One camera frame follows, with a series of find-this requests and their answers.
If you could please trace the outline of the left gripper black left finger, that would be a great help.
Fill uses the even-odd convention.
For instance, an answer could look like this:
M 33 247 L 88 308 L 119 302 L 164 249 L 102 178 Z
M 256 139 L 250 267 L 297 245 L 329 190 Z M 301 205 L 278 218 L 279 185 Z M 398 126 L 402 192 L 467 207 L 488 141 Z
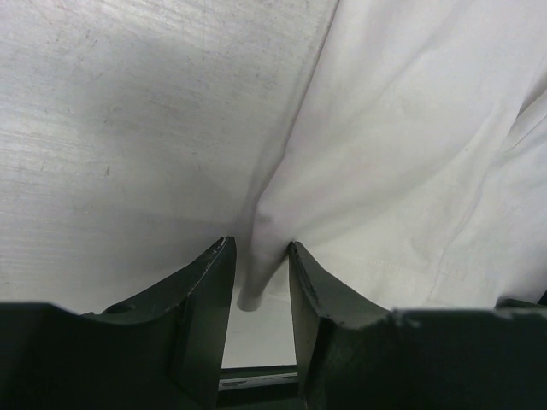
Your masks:
M 235 267 L 223 237 L 101 313 L 3 303 L 2 408 L 215 408 Z

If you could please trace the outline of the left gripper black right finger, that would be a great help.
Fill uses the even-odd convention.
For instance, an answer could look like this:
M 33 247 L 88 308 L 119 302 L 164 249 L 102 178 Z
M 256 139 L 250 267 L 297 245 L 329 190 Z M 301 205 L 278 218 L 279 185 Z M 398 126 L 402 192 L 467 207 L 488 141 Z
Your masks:
M 386 310 L 288 248 L 299 391 L 309 409 L 543 409 L 546 309 Z

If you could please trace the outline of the white t-shirt red print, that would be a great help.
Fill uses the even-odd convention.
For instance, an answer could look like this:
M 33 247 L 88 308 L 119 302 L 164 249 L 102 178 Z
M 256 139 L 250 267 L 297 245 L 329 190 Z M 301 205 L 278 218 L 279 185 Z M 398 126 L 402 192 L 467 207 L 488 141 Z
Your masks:
M 292 241 L 384 308 L 538 300 L 545 2 L 340 2 L 257 204 L 243 310 Z

